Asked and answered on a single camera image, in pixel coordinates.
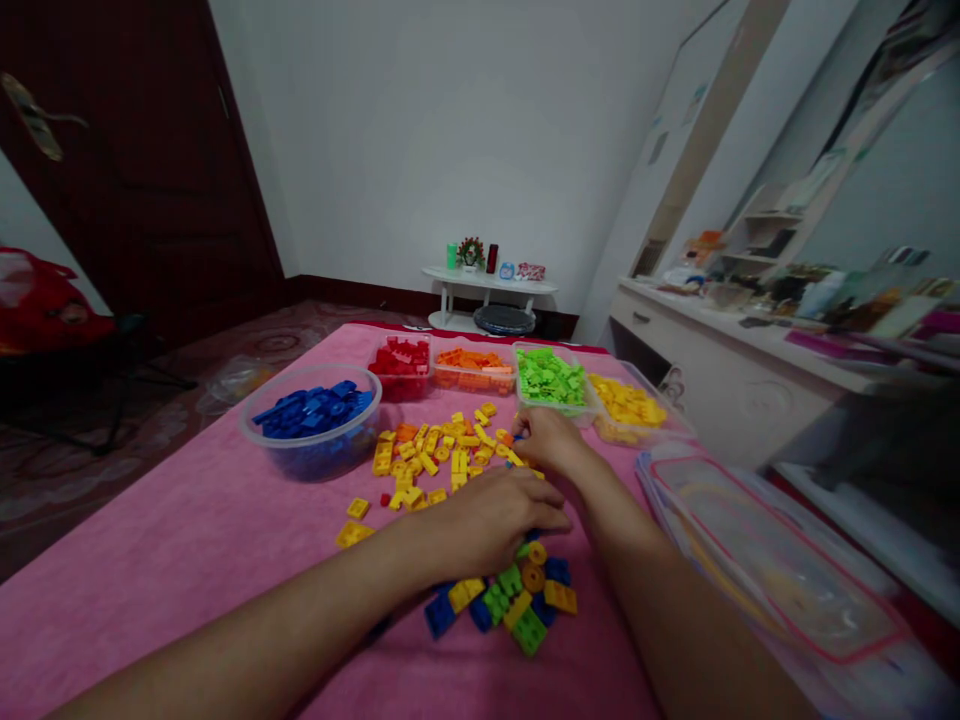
stack of plastic lids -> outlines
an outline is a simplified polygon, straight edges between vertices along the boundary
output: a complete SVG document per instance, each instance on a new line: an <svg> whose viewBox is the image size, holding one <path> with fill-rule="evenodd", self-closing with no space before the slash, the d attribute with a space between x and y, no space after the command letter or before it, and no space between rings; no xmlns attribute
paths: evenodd
<svg viewBox="0 0 960 720"><path fill-rule="evenodd" d="M955 689L876 565L763 479L690 454L637 459L661 527L831 717L940 717Z"/></svg>

drawer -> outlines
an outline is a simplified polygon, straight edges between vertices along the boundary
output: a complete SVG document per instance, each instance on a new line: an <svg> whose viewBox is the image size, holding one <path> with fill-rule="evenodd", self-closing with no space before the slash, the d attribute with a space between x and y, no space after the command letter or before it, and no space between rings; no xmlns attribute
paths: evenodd
<svg viewBox="0 0 960 720"><path fill-rule="evenodd" d="M668 362L676 362L677 321L656 303L618 287L610 305L610 317L640 338Z"/></svg>

door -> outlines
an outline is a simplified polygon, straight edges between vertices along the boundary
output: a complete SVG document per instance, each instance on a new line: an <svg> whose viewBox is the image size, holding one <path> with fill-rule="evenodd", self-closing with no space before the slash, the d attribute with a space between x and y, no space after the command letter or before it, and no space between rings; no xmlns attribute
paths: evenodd
<svg viewBox="0 0 960 720"><path fill-rule="evenodd" d="M0 73L0 147L114 313L181 344L276 305L204 0L4 0Z"/></svg>

pink item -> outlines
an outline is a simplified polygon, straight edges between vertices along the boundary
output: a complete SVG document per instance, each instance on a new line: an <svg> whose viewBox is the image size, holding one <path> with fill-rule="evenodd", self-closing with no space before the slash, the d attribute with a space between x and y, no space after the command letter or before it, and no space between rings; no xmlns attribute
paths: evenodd
<svg viewBox="0 0 960 720"><path fill-rule="evenodd" d="M363 366L386 334L346 325L289 369ZM578 359L587 371L619 368L609 355L585 350ZM495 404L495 427L507 427L515 398ZM419 426L475 407L474 397L442 390L385 406L384 423ZM328 483L283 480L241 435L238 412L230 410L0 586L0 717L40 717L336 553L350 501L382 492L384 479L370 463ZM592 429L586 436L648 507L633 474L636 451L607 445ZM422 486L449 487L449 471L424 476ZM536 658L527 659L502 629L481 634L466 616L434 642L421 602L333 676L301 717L659 717L578 502L569 509L575 530L545 545L570 561L580 615L558 618ZM395 517L373 507L364 524L381 528Z"/></svg>

blue building block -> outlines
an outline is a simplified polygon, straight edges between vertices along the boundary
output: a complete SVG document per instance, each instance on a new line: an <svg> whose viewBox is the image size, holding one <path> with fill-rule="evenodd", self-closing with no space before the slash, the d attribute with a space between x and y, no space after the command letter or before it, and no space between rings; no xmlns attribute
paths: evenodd
<svg viewBox="0 0 960 720"><path fill-rule="evenodd" d="M427 627L430 628L430 634L434 640L439 640L450 626L457 619L457 614L450 605L450 598L446 593L437 595L423 609L423 614L427 618Z"/></svg>
<svg viewBox="0 0 960 720"><path fill-rule="evenodd" d="M493 627L493 618L490 616L490 609L483 602L470 603L470 617L473 618L477 630L482 633L487 632Z"/></svg>
<svg viewBox="0 0 960 720"><path fill-rule="evenodd" d="M547 576L547 580L555 580L561 585L572 587L572 583L570 582L570 563L563 558L547 558L547 562L543 566L543 572L544 575Z"/></svg>
<svg viewBox="0 0 960 720"><path fill-rule="evenodd" d="M544 627L550 627L553 625L553 621L557 619L557 609L552 605L547 605L547 599L543 593L537 593L533 596L530 609L540 618L540 622L543 623Z"/></svg>

